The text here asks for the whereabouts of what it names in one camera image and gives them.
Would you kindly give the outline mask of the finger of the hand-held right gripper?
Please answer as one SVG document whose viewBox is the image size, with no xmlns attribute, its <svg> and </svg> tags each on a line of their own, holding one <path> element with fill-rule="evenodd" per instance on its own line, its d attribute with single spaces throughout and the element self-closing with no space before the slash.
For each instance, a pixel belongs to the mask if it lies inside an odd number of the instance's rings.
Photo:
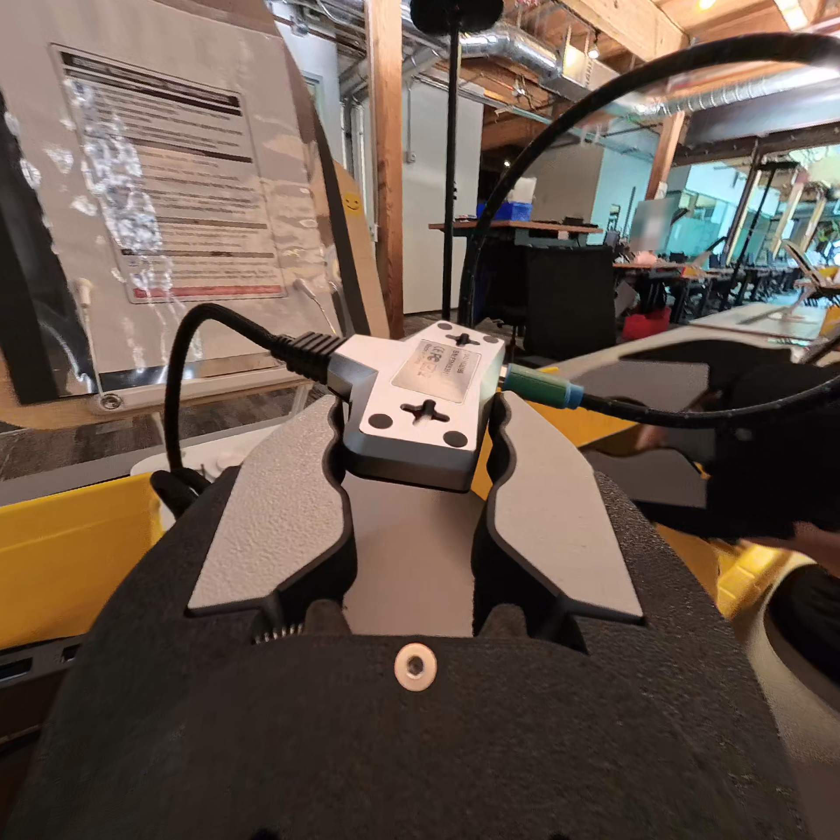
<svg viewBox="0 0 840 840">
<path fill-rule="evenodd" d="M 672 448 L 614 456 L 581 450 L 593 469 L 608 476 L 632 501 L 680 508 L 707 508 L 707 479 L 698 467 Z"/>
<path fill-rule="evenodd" d="M 753 363 L 797 361 L 809 341 L 683 327 L 558 363 L 558 376 L 588 394 L 669 412 L 691 408 Z"/>
</svg>

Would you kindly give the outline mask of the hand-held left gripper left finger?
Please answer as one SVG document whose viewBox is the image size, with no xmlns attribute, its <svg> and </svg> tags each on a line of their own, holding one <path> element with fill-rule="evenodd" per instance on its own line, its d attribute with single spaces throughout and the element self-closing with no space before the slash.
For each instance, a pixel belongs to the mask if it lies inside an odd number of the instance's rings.
<svg viewBox="0 0 840 840">
<path fill-rule="evenodd" d="M 187 603 L 191 614 L 262 607 L 303 617 L 343 600 L 358 571 L 343 488 L 343 408 L 325 396 L 246 456 Z"/>
</svg>

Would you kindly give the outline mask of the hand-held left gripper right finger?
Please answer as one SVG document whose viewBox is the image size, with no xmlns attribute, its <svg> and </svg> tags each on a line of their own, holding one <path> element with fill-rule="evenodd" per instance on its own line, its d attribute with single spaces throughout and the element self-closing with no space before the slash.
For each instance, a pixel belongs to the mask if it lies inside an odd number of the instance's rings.
<svg viewBox="0 0 840 840">
<path fill-rule="evenodd" d="M 472 545 L 473 623 L 502 604 L 527 624 L 577 617 L 643 624 L 639 601 L 595 472 L 520 397 L 495 396 L 490 490 Z"/>
</svg>

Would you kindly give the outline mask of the silver adapter with black cable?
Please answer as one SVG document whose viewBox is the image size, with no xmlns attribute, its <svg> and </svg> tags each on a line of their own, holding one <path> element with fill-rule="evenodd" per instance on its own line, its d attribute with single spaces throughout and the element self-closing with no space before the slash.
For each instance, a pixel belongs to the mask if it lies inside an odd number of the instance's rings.
<svg viewBox="0 0 840 840">
<path fill-rule="evenodd" d="M 291 338 L 203 303 L 184 316 L 175 334 L 163 414 L 169 468 L 155 471 L 150 480 L 175 518 L 210 485 L 184 467 L 179 432 L 187 351 L 207 321 L 268 351 L 289 372 L 323 385 L 348 406 L 343 469 L 410 487 L 470 490 L 505 355 L 498 339 L 443 321 L 402 341 L 358 333 Z"/>
</svg>

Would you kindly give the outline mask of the dark grey port hub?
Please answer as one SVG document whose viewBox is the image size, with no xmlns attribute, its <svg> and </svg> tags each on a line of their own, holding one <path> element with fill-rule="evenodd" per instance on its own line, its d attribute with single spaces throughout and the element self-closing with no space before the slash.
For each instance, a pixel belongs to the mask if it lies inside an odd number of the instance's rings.
<svg viewBox="0 0 840 840">
<path fill-rule="evenodd" d="M 58 637 L 3 649 L 1 688 L 20 686 L 32 679 L 64 672 L 76 659 L 84 638 L 84 635 Z"/>
</svg>

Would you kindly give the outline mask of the person's right hand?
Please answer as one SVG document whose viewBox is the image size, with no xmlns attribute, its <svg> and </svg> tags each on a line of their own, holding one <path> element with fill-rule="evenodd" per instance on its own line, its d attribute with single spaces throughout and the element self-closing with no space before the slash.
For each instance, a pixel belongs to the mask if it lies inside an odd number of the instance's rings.
<svg viewBox="0 0 840 840">
<path fill-rule="evenodd" d="M 800 553 L 825 571 L 839 578 L 839 532 L 829 532 L 815 524 L 798 521 L 794 524 L 793 551 Z"/>
</svg>

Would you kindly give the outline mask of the red bag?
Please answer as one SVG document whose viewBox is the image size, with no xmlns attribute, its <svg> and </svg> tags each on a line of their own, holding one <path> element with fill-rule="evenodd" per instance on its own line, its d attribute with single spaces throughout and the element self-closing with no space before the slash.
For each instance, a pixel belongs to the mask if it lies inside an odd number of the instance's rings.
<svg viewBox="0 0 840 840">
<path fill-rule="evenodd" d="M 669 329 L 671 307 L 648 312 L 633 311 L 625 316 L 622 341 L 633 342 L 664 333 Z"/>
</svg>

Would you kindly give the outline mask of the black office chair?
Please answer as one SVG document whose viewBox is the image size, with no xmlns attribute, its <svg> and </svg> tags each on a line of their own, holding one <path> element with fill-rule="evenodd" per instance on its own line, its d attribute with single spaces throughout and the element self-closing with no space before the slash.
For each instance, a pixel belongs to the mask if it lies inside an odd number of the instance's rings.
<svg viewBox="0 0 840 840">
<path fill-rule="evenodd" d="M 526 265 L 526 355 L 567 361 L 616 344 L 608 247 L 531 248 Z"/>
</svg>

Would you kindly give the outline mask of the wood-topped desk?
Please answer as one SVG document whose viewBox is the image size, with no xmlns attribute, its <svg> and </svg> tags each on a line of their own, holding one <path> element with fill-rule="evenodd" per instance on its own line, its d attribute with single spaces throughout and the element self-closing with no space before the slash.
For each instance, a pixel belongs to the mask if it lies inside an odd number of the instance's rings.
<svg viewBox="0 0 840 840">
<path fill-rule="evenodd" d="M 525 326 L 529 311 L 529 268 L 533 253 L 565 253 L 586 246 L 588 237 L 604 230 L 592 224 L 556 224 L 531 220 L 490 223 L 476 273 L 449 299 L 454 280 L 444 283 L 441 314 L 445 321 L 474 326 L 484 319 L 514 329 Z"/>
</svg>

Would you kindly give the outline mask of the protocol sheet on stand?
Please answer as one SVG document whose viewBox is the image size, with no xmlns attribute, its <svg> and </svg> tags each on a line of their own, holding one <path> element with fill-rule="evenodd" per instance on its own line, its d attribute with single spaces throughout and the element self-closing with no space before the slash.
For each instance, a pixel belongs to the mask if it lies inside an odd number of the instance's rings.
<svg viewBox="0 0 840 840">
<path fill-rule="evenodd" d="M 50 45 L 245 100 L 287 296 L 219 302 L 273 333 L 369 334 L 328 133 L 326 72 L 304 73 L 267 2 L 2 2 L 2 355 L 18 404 L 163 385 L 202 303 L 135 305 L 81 171 Z"/>
<path fill-rule="evenodd" d="M 342 199 L 342 191 L 357 192 L 362 198 L 363 192 L 352 175 L 339 161 L 333 161 L 333 165 L 339 184 L 340 199 Z M 344 217 L 360 291 L 362 313 L 366 317 L 368 332 L 376 338 L 389 338 L 390 331 L 385 315 L 383 292 L 375 264 L 375 249 L 365 215 L 355 216 L 344 213 Z M 72 396 L 54 402 L 22 406 L 18 404 L 5 360 L 1 360 L 1 366 L 1 421 L 5 426 L 33 428 L 41 431 L 57 430 L 105 424 L 161 413 L 163 410 L 164 387 L 162 385 L 133 389 L 124 399 L 123 405 L 113 409 L 101 408 L 94 395 Z M 182 405 L 185 407 L 204 406 L 246 396 L 264 395 L 277 390 L 290 390 L 304 386 L 306 383 L 305 379 L 294 374 L 287 374 L 277 367 L 247 371 L 242 374 L 219 375 L 186 382 L 182 389 Z"/>
</svg>

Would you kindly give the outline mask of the black stand pole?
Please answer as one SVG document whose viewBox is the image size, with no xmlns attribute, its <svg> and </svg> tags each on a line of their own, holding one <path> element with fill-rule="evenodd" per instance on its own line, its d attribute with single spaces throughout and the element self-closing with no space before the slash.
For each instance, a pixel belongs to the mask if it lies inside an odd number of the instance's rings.
<svg viewBox="0 0 840 840">
<path fill-rule="evenodd" d="M 461 65 L 460 36 L 482 33 L 502 16 L 502 1 L 412 1 L 409 11 L 415 28 L 426 36 L 448 39 L 447 132 L 444 183 L 443 320 L 451 320 L 453 247 L 455 232 L 456 148 L 458 89 Z"/>
</svg>

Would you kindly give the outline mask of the printed instruction sheet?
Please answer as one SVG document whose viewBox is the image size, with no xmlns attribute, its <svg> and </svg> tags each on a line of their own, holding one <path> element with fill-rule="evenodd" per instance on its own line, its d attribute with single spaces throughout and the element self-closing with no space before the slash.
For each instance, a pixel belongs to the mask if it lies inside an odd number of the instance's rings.
<svg viewBox="0 0 840 840">
<path fill-rule="evenodd" d="M 243 95 L 50 49 L 128 301 L 285 298 Z"/>
</svg>

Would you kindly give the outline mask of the grey stand base plate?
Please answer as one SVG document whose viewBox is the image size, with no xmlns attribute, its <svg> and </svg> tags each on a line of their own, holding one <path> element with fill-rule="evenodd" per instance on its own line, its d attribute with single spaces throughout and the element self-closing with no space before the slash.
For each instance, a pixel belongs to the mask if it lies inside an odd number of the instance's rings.
<svg viewBox="0 0 840 840">
<path fill-rule="evenodd" d="M 209 481 L 215 481 L 230 467 L 241 466 L 252 445 L 241 436 L 219 438 L 200 444 L 182 447 L 182 466 L 191 469 Z M 169 471 L 170 463 L 165 453 L 142 458 L 129 470 L 131 477 Z"/>
</svg>

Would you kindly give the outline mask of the slim wooden post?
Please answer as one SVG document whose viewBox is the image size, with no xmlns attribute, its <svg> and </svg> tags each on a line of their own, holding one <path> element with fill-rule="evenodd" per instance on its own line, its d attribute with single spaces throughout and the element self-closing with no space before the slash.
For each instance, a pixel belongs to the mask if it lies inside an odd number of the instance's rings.
<svg viewBox="0 0 840 840">
<path fill-rule="evenodd" d="M 684 112 L 677 112 L 668 116 L 661 125 L 645 193 L 645 200 L 647 201 L 663 198 L 666 195 L 667 180 L 685 119 L 686 114 Z"/>
</svg>

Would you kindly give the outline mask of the long corrugated ceiling duct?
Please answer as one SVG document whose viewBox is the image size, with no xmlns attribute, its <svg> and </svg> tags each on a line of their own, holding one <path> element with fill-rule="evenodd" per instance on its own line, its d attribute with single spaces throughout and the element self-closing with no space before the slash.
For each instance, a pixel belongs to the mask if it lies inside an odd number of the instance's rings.
<svg viewBox="0 0 840 840">
<path fill-rule="evenodd" d="M 727 84 L 721 83 L 708 90 L 693 93 L 654 97 L 632 92 L 604 106 L 604 110 L 625 118 L 661 120 L 678 112 L 693 113 L 730 106 L 837 79 L 837 69 L 802 66 Z"/>
</svg>

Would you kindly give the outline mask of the rectangular ceiling duct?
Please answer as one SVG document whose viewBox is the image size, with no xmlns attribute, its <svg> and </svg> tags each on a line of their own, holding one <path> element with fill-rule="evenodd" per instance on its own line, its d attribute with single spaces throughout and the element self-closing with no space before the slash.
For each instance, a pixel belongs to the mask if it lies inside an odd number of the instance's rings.
<svg viewBox="0 0 840 840">
<path fill-rule="evenodd" d="M 561 79 L 592 91 L 620 74 L 599 59 L 591 58 L 571 44 L 563 48 Z"/>
</svg>

